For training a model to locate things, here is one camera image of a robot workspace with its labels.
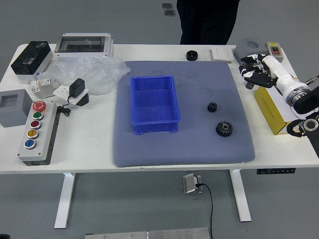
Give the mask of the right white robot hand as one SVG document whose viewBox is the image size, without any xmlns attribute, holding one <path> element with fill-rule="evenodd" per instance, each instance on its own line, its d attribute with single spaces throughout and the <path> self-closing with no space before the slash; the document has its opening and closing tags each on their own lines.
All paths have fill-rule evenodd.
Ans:
<svg viewBox="0 0 319 239">
<path fill-rule="evenodd" d="M 265 88 L 275 86 L 284 99 L 302 92 L 308 93 L 309 87 L 295 80 L 282 64 L 272 55 L 254 54 L 241 59 L 244 63 L 255 63 L 255 66 L 239 67 L 243 79 Z"/>
</svg>

